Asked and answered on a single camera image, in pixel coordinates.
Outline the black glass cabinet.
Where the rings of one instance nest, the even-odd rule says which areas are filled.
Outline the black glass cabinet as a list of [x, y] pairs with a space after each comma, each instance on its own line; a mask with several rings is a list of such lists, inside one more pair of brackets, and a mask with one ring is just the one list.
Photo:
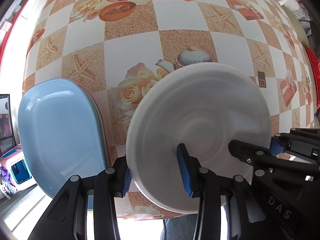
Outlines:
[[16, 146], [10, 110], [10, 95], [0, 96], [0, 143], [1, 156]]

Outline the white foam bowl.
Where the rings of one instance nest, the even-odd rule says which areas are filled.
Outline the white foam bowl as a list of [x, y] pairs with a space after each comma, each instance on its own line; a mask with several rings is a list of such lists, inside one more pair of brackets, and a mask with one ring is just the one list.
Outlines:
[[177, 146], [184, 144], [220, 176], [250, 180], [251, 167], [228, 150], [232, 140], [269, 147], [271, 120], [263, 94], [233, 67], [192, 64], [158, 81], [139, 103], [127, 132], [127, 164], [136, 187], [153, 204], [196, 213], [199, 201], [184, 190]]

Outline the blue square plate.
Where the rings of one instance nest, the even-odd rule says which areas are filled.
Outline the blue square plate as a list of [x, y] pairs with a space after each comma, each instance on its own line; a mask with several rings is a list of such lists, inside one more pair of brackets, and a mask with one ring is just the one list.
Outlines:
[[67, 79], [44, 81], [24, 94], [18, 110], [22, 150], [48, 196], [73, 175], [95, 176], [107, 167], [96, 117], [84, 91]]

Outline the person leg in jeans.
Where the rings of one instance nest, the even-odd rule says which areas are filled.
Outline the person leg in jeans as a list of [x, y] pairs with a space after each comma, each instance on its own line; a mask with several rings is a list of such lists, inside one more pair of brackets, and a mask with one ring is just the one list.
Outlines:
[[164, 219], [160, 240], [193, 240], [196, 222], [197, 214]]

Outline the pink plastic stool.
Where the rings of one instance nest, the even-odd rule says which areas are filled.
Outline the pink plastic stool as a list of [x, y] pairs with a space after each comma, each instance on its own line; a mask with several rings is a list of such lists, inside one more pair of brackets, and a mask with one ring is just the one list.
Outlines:
[[18, 145], [1, 156], [1, 165], [7, 169], [11, 176], [11, 182], [17, 191], [23, 191], [36, 185], [25, 160], [22, 146]]

